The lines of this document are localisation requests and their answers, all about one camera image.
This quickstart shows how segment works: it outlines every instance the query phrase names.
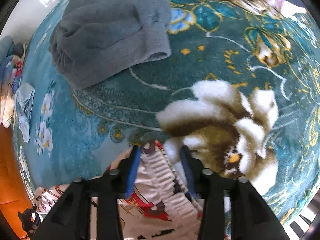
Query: white flower pattern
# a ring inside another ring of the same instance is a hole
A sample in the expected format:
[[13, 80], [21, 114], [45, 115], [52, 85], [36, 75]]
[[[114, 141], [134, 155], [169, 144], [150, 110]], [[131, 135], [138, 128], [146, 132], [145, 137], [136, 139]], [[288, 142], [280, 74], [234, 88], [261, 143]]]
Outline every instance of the white flower pattern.
[[44, 96], [41, 107], [40, 125], [39, 127], [36, 127], [36, 137], [33, 139], [34, 144], [37, 147], [38, 155], [42, 154], [46, 149], [49, 157], [53, 150], [52, 130], [49, 128], [49, 117], [52, 115], [53, 97], [54, 90], [48, 91]]
[[44, 120], [47, 120], [52, 115], [52, 109], [50, 108], [50, 104], [52, 102], [54, 96], [54, 90], [50, 94], [46, 94], [43, 99], [41, 114], [44, 116]]

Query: floral carpet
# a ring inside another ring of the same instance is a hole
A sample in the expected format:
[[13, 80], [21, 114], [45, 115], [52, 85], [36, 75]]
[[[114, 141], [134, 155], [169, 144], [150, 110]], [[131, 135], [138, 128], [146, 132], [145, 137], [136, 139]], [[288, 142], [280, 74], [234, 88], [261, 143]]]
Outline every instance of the floral carpet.
[[[30, 197], [39, 186], [100, 175], [129, 146], [157, 138], [164, 147], [177, 141], [194, 146], [206, 166], [225, 176], [254, 174], [264, 200], [281, 223], [289, 223], [320, 186], [318, 27], [307, 14], [284, 18], [263, 0], [168, 1], [172, 56], [84, 90], [69, 87], [48, 52], [68, 0], [39, 26], [21, 81], [36, 89], [30, 141], [23, 142], [17, 120], [13, 138]], [[226, 93], [217, 93], [217, 84]], [[170, 115], [177, 125], [162, 122], [161, 113], [181, 102]], [[223, 106], [222, 115], [208, 102]], [[199, 109], [205, 120], [199, 121]], [[235, 117], [230, 130], [219, 123], [224, 111]], [[215, 118], [218, 124], [208, 121]], [[240, 149], [241, 139], [249, 140], [242, 119], [260, 131], [261, 138], [252, 135], [260, 142], [254, 152]], [[212, 143], [215, 134], [227, 135], [223, 147]]]

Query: printed fabric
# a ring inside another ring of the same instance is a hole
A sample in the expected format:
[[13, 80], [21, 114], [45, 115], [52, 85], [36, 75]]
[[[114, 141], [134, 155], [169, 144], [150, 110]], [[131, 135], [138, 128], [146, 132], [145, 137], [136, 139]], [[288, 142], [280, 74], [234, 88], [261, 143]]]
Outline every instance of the printed fabric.
[[[123, 152], [108, 169], [116, 168], [122, 159], [129, 157], [131, 150]], [[67, 187], [37, 188], [36, 211], [47, 214]], [[93, 198], [90, 239], [97, 238], [98, 205], [98, 199]], [[159, 239], [197, 239], [202, 207], [188, 193], [157, 140], [151, 140], [141, 148], [134, 192], [128, 199], [119, 199], [118, 207], [124, 239], [151, 239], [155, 236], [161, 236]]]
[[16, 80], [17, 76], [21, 75], [23, 68], [23, 62], [21, 58], [16, 55], [12, 56], [12, 64], [13, 69], [9, 78], [9, 83], [2, 84], [3, 97], [1, 98], [1, 106], [3, 105], [4, 107], [1, 108], [0, 120], [2, 118], [2, 124], [5, 128], [8, 128], [12, 123], [15, 93], [15, 91], [13, 91], [14, 81]]

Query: white cloth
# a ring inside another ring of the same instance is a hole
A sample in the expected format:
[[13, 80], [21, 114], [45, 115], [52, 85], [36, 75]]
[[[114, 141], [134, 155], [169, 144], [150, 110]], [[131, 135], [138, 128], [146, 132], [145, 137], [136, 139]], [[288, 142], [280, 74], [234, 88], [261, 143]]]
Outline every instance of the white cloth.
[[29, 122], [35, 88], [28, 83], [22, 83], [14, 96], [14, 109], [19, 118], [19, 129], [24, 142], [30, 140]]

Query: white tile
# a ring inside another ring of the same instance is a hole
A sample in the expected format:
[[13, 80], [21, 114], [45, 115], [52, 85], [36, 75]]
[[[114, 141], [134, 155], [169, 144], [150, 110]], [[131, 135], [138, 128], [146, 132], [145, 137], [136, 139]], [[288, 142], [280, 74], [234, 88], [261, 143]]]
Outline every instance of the white tile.
[[59, 0], [20, 0], [6, 22], [0, 38], [11, 35], [17, 42], [28, 42], [35, 30]]
[[319, 210], [316, 206], [314, 206], [312, 203], [309, 203], [309, 205], [306, 206], [300, 214], [312, 222], [315, 219], [318, 211]]
[[283, 227], [287, 235], [289, 236], [290, 240], [299, 240], [297, 234], [293, 231], [293, 229], [288, 225]]

